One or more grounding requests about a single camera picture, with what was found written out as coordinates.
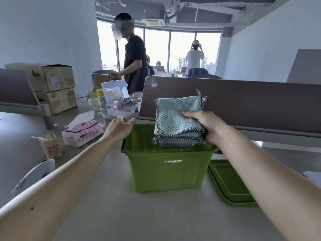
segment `black t-shirt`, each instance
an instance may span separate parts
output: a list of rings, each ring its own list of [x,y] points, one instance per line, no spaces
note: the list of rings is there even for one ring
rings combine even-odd
[[[125,75],[128,84],[128,93],[132,94],[136,91],[143,91],[145,77],[148,76],[144,41],[137,35],[131,36],[125,45],[125,51],[124,69],[131,65],[135,60],[142,60],[141,68]]]
[[[148,68],[149,68],[149,75],[154,76],[155,75],[154,68],[150,65],[148,65]]]

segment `gray desk surface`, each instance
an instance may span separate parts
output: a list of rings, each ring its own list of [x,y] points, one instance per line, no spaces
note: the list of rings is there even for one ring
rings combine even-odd
[[[61,139],[63,126],[77,113],[88,110],[82,105],[54,116]],[[40,116],[0,113],[1,152],[0,207],[13,198],[10,191],[34,166],[45,159],[40,143],[31,136],[47,131]],[[77,155],[80,149],[65,146],[57,167]],[[54,237],[54,241],[84,240],[283,240],[259,207],[234,207],[220,198],[209,175],[199,189],[152,192],[133,191],[127,156],[115,147],[98,168],[77,205]],[[282,150],[274,156],[284,157]],[[307,152],[291,167],[297,171],[320,167],[320,154]]]

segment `folded cloth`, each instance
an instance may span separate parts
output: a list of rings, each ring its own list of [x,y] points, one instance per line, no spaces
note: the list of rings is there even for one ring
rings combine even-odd
[[[155,137],[153,144],[160,142],[166,148],[188,148],[204,140],[205,129],[192,118],[186,118],[181,111],[202,111],[208,97],[196,96],[178,99],[159,98],[156,100]]]

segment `sky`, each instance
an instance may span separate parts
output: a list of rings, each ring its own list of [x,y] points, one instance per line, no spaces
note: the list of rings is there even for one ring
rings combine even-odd
[[[109,66],[117,64],[116,46],[111,24],[97,21],[98,36],[103,64]],[[142,38],[142,28],[135,28],[134,33]],[[215,62],[220,43],[220,33],[197,33],[196,39],[202,45],[204,55],[208,57],[207,63]],[[171,32],[170,66],[177,66],[179,57],[186,57],[194,41],[195,33]],[[146,53],[150,56],[150,65],[156,65],[157,61],[167,68],[169,32],[159,30],[145,30]],[[120,66],[124,65],[125,39],[118,41]]]

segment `glass window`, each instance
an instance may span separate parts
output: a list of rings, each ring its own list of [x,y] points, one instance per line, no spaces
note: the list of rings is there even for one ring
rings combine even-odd
[[[204,60],[201,67],[207,69],[209,74],[215,74],[215,63],[219,50],[221,33],[197,33],[196,40],[202,45]]]
[[[180,72],[182,67],[187,66],[185,57],[190,51],[195,33],[172,32],[170,49],[170,73],[172,71]]]
[[[138,35],[143,39],[142,28],[135,28],[134,34]],[[122,38],[118,41],[118,50],[119,50],[119,65],[120,71],[124,69],[124,61],[125,61],[125,45],[127,44],[127,40]]]
[[[100,54],[103,69],[117,71],[116,44],[111,24],[97,21]]]
[[[150,57],[150,65],[155,66],[157,62],[160,62],[166,72],[169,35],[168,31],[145,30],[146,54]]]

